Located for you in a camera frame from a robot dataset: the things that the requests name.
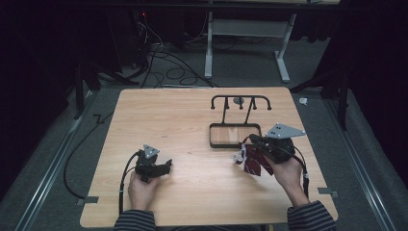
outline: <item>hand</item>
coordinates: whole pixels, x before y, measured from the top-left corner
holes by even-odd
[[[294,207],[310,203],[300,186],[302,166],[297,160],[290,158],[289,161],[277,165],[269,158],[265,159],[272,166],[276,181],[285,190]]]
[[[149,184],[140,180],[140,176],[132,172],[128,193],[133,210],[147,210],[153,200],[160,177],[150,179]]]

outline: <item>tabletop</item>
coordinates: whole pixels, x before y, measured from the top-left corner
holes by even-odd
[[[277,122],[303,130],[303,124],[286,88],[165,89],[124,90],[117,101],[88,196],[81,216],[84,227],[112,227],[118,217],[118,190],[129,158],[144,144],[160,149],[157,165],[172,159],[169,175],[162,177],[149,210],[156,225],[266,224],[286,222],[291,201],[273,176],[263,170],[261,176],[243,171],[233,161],[237,148],[212,148],[210,124],[222,120],[224,100],[219,94],[262,95],[248,123],[260,125],[262,133]],[[243,109],[230,99],[225,115],[227,123],[243,123],[250,100]],[[310,200],[320,200],[334,219],[337,211],[326,188],[318,161],[307,135],[293,138],[309,170]],[[130,174],[125,180],[127,189]],[[124,210],[130,209],[125,190]]]

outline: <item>striped sleeve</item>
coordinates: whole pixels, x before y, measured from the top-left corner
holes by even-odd
[[[153,212],[128,210],[116,221],[114,230],[155,231],[156,224]]]
[[[289,229],[312,230],[337,230],[336,223],[320,201],[288,209]]]

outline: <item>metal rail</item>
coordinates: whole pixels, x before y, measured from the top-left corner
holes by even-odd
[[[394,223],[387,212],[387,209],[384,207],[384,203],[382,201],[381,195],[378,193],[377,189],[373,185],[369,174],[366,172],[366,168],[364,167],[360,157],[357,153],[357,150],[354,148],[354,145],[349,137],[348,133],[343,130],[342,125],[337,120],[337,110],[336,106],[334,105],[333,101],[323,100],[324,106],[326,107],[327,111],[333,118],[333,122],[336,124],[337,129],[343,139],[343,142],[347,148],[347,153],[349,154],[349,159],[351,162],[351,166],[353,167],[357,179],[359,180],[361,187],[366,195],[366,198],[372,208],[372,211],[375,214],[375,217],[381,227],[382,230],[396,230]]]
[[[33,225],[36,217],[38,215],[39,210],[44,203],[45,198],[47,197],[48,193],[51,191],[51,188],[61,170],[64,166],[64,162],[69,155],[68,147],[70,146],[76,131],[78,130],[79,125],[82,122],[84,114],[87,112],[89,106],[93,102],[95,98],[95,93],[91,91],[87,94],[87,105],[84,109],[84,112],[72,123],[69,131],[66,133],[63,142],[61,143],[57,154],[54,157],[50,167],[48,168],[47,172],[45,173],[42,180],[39,182],[37,190],[30,201],[30,204],[27,206],[23,216],[21,217],[20,221],[18,222],[15,230],[30,230],[31,226]]]

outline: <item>black plastic part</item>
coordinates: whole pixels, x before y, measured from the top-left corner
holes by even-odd
[[[290,138],[278,140],[262,138],[254,134],[249,135],[249,138],[267,158],[276,164],[289,161],[295,153],[293,141]]]
[[[146,158],[145,152],[140,150],[136,161],[135,173],[140,175],[142,182],[148,183],[149,178],[155,178],[170,173],[172,160],[168,160],[164,165],[156,166],[157,155]]]

